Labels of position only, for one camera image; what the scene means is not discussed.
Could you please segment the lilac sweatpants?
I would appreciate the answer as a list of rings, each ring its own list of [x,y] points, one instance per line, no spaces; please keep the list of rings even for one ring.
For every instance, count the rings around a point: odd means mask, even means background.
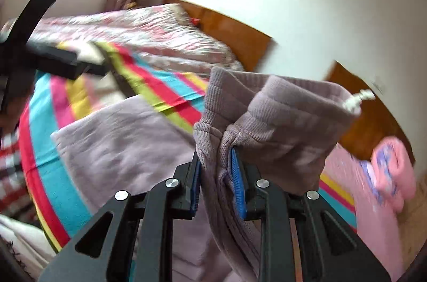
[[[200,213],[175,229],[174,275],[180,281],[255,281],[259,227],[238,216],[232,149],[262,177],[303,194],[318,187],[326,157],[361,107],[332,82],[215,67],[203,108],[186,132],[133,96],[63,127],[52,140],[91,212],[119,190],[151,190],[198,155]]]

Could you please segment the pink bed sheet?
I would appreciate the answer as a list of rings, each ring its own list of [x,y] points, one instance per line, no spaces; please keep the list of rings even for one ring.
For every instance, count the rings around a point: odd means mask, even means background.
[[[404,265],[397,217],[392,207],[378,203],[361,162],[341,145],[337,144],[326,158],[323,172],[352,196],[358,236],[385,267],[391,280],[397,281],[404,273]]]

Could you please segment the rainbow striped blanket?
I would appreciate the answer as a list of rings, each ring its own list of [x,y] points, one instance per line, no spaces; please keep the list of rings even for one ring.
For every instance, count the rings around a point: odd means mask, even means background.
[[[173,125],[192,132],[203,113],[208,79],[154,70],[116,44],[93,45],[112,72],[76,80],[40,74],[20,120],[19,148],[30,195],[54,249],[61,249],[90,219],[57,152],[52,134],[88,115],[142,96]]]

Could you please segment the folded pink floral quilt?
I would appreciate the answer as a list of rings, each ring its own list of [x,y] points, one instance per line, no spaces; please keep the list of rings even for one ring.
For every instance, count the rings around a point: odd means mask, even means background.
[[[405,145],[397,137],[385,137],[373,150],[370,161],[361,169],[380,205],[401,213],[406,200],[416,194],[416,177]]]

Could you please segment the red white plaid sheet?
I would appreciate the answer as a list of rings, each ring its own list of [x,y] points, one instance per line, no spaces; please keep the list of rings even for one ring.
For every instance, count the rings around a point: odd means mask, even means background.
[[[17,131],[1,138],[1,214],[27,224],[37,221],[35,206],[25,182]]]

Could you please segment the large wooden headboard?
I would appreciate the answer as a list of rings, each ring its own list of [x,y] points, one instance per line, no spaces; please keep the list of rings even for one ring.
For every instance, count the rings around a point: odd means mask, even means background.
[[[347,70],[339,62],[335,62],[329,70],[326,80],[341,85],[352,94],[367,89],[368,84],[357,75]],[[414,164],[416,158],[410,141],[397,120],[380,98],[364,101],[361,104],[361,115],[350,129],[343,134],[339,144],[359,160],[368,160],[373,149],[385,138],[394,136],[400,139]]]

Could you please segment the floral pink grey quilt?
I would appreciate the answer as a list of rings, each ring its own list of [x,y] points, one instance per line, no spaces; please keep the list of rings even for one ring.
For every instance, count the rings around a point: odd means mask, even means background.
[[[196,28],[179,4],[44,18],[30,38],[95,63],[101,53],[93,44],[114,43],[159,70],[208,75],[215,66],[244,69],[230,47]]]

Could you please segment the small wooden headboard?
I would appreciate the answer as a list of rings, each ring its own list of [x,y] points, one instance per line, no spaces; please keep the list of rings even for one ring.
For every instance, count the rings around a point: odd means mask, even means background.
[[[197,27],[230,47],[244,69],[254,72],[267,54],[272,38],[245,23],[207,7],[184,0],[163,0],[163,4],[180,4],[186,13],[198,20]]]

